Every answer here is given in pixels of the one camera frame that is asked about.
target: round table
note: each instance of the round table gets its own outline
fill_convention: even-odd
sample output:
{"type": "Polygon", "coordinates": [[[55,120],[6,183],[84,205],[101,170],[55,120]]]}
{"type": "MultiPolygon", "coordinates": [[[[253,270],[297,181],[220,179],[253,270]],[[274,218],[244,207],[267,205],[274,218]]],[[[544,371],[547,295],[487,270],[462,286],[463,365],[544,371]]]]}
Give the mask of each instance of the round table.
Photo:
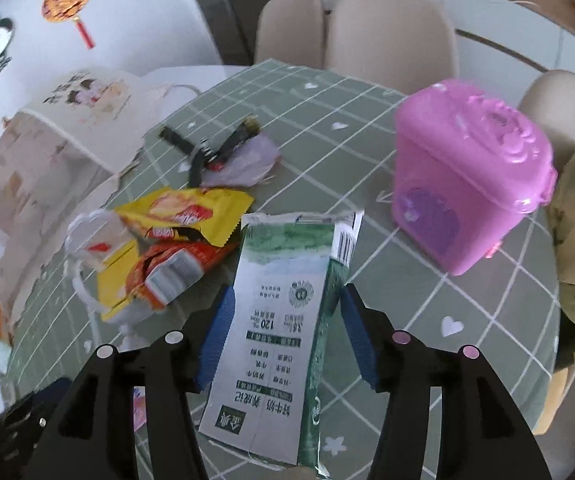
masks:
{"type": "MultiPolygon", "coordinates": [[[[167,76],[161,71],[158,82],[174,70],[178,69],[167,76]]],[[[256,115],[264,132],[280,146],[282,161],[269,181],[250,189],[256,199],[253,208],[271,214],[364,208],[350,281],[365,304],[384,311],[395,328],[409,330],[427,346],[456,351],[464,344],[477,345],[534,426],[554,366],[559,325],[554,251],[545,215],[537,210],[526,217],[508,234],[501,250],[464,275],[444,274],[391,217],[392,114],[403,98],[391,89],[269,60],[237,71],[165,123],[184,137],[207,137],[218,145],[245,116],[256,115]]],[[[158,187],[186,186],[187,173],[179,171],[184,155],[157,134],[155,129],[146,135],[138,166],[122,178],[107,207],[158,187]]],[[[62,280],[63,259],[61,251],[46,267],[17,328],[8,377],[21,393],[63,374],[76,375],[92,349],[85,307],[71,284],[62,280]]],[[[141,323],[138,333],[153,341],[179,328],[188,314],[212,302],[220,284],[232,282],[236,262],[233,254],[163,314],[141,323]]],[[[93,274],[87,285],[94,289],[93,274]]],[[[101,324],[101,336],[103,342],[120,338],[106,324],[101,324]]],[[[375,394],[361,380],[340,314],[330,324],[319,396],[322,462],[335,480],[367,478],[388,397],[375,394]]],[[[188,397],[198,423],[207,393],[188,397]]],[[[435,477],[440,417],[440,390],[434,389],[425,480],[435,477]]],[[[211,477],[236,480],[276,474],[214,446],[200,434],[197,438],[211,477]]],[[[136,441],[138,463],[147,474],[146,430],[136,434],[136,441]]]]}

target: white heart pattern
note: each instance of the white heart pattern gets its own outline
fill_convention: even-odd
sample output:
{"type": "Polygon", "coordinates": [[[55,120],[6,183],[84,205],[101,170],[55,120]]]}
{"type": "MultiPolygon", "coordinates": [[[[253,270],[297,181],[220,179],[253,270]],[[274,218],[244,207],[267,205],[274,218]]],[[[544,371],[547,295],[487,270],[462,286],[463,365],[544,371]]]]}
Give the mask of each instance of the white heart pattern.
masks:
{"type": "Polygon", "coordinates": [[[376,195],[376,201],[381,204],[391,204],[393,192],[379,191],[376,195]]]}
{"type": "Polygon", "coordinates": [[[441,335],[447,337],[458,334],[464,327],[462,322],[455,321],[452,316],[445,316],[441,321],[441,335]]]}
{"type": "Polygon", "coordinates": [[[343,446],[344,439],[344,436],[339,436],[337,438],[326,436],[323,450],[330,452],[332,456],[337,456],[340,452],[347,451],[347,447],[343,446]]]}

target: snack bag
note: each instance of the snack bag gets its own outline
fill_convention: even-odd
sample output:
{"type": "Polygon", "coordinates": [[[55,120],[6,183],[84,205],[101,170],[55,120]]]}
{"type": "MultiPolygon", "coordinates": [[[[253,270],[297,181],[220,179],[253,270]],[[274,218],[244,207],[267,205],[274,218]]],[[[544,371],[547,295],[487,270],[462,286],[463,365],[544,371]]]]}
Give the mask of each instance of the snack bag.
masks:
{"type": "Polygon", "coordinates": [[[223,261],[237,243],[214,247],[202,242],[160,242],[150,247],[126,280],[127,293],[155,310],[165,306],[223,261]]]}
{"type": "Polygon", "coordinates": [[[145,238],[223,247],[252,202],[247,193],[232,189],[165,187],[114,211],[145,238]]]}
{"type": "Polygon", "coordinates": [[[126,278],[138,259],[138,244],[131,240],[106,261],[105,269],[97,272],[97,298],[102,305],[114,309],[131,302],[126,293],[126,278]]]}
{"type": "Polygon", "coordinates": [[[328,323],[362,216],[244,215],[234,319],[200,433],[272,461],[319,466],[328,323]]]}
{"type": "Polygon", "coordinates": [[[135,386],[132,397],[132,420],[134,432],[140,430],[148,421],[146,413],[146,389],[143,386],[135,386]]]}

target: beige chair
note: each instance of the beige chair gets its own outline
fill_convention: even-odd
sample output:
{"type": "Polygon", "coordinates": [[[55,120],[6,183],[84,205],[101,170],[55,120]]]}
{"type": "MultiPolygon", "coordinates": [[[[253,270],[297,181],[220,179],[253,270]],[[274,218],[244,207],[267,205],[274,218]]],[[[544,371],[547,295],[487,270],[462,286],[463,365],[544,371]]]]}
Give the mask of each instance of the beige chair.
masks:
{"type": "Polygon", "coordinates": [[[270,0],[259,18],[255,62],[273,57],[323,68],[324,18],[321,0],[270,0]]]}
{"type": "Polygon", "coordinates": [[[458,75],[455,30],[435,0],[341,0],[325,68],[412,94],[458,75]]]}
{"type": "Polygon", "coordinates": [[[575,151],[575,74],[552,70],[527,90],[519,110],[538,124],[554,147],[554,167],[560,172],[575,151]]]}

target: pink plastic box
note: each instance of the pink plastic box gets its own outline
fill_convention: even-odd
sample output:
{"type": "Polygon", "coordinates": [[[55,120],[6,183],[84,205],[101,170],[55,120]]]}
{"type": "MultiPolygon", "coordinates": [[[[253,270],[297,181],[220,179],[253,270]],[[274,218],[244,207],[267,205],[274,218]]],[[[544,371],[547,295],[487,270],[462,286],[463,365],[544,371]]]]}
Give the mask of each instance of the pink plastic box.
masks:
{"type": "Polygon", "coordinates": [[[554,190],[552,146],[523,114],[458,80],[395,115],[394,220],[450,274],[472,267],[554,190]]]}

